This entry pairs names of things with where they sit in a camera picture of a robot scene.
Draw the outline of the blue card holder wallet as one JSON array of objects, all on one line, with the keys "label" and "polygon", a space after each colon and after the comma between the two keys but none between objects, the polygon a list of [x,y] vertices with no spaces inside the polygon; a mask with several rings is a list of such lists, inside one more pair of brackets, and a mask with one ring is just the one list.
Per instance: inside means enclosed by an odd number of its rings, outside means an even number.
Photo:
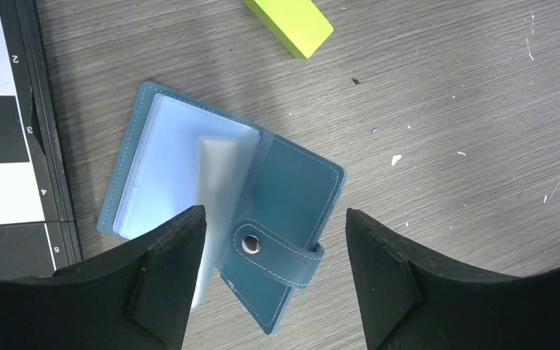
[{"label": "blue card holder wallet", "polygon": [[131,240],[202,205],[206,238],[192,306],[213,271],[268,335],[322,261],[320,236],[344,169],[286,138],[143,82],[97,221]]}]

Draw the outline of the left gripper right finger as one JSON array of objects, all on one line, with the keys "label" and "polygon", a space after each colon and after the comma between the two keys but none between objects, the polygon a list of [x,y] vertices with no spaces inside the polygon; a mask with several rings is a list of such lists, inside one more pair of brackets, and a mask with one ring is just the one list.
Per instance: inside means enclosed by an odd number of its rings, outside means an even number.
[{"label": "left gripper right finger", "polygon": [[488,271],[356,209],[345,232],[369,349],[560,349],[560,267]]}]

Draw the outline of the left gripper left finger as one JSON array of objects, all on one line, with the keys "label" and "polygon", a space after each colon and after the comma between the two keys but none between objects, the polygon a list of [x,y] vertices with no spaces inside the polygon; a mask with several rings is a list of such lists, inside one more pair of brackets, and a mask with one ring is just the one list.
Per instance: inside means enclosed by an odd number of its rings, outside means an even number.
[{"label": "left gripper left finger", "polygon": [[0,349],[180,349],[205,233],[191,206],[52,276],[0,281]]}]

